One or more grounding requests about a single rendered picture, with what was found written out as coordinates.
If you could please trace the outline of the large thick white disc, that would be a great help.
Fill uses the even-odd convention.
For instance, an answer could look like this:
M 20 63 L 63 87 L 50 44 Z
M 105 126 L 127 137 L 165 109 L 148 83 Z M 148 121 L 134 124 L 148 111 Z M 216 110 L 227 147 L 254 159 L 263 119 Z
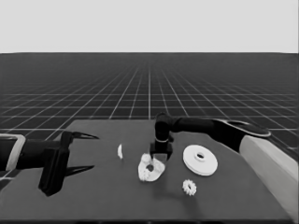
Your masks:
M 183 161 L 197 175 L 210 176 L 218 169 L 216 156 L 211 150 L 200 145 L 185 147 L 183 150 Z

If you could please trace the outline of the white round carrier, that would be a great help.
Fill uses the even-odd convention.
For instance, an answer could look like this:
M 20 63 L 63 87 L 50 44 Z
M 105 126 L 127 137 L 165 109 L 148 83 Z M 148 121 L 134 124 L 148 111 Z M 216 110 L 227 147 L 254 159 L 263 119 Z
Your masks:
M 152 163 L 151 164 L 145 164 L 140 159 L 140 163 L 138 164 L 138 177 L 139 177 L 139 174 L 141 172 L 143 172 L 144 170 L 149 170 L 150 171 L 150 178 L 146 182 L 156 181 L 162 175 L 162 173 L 158 173 L 158 172 L 154 171 Z

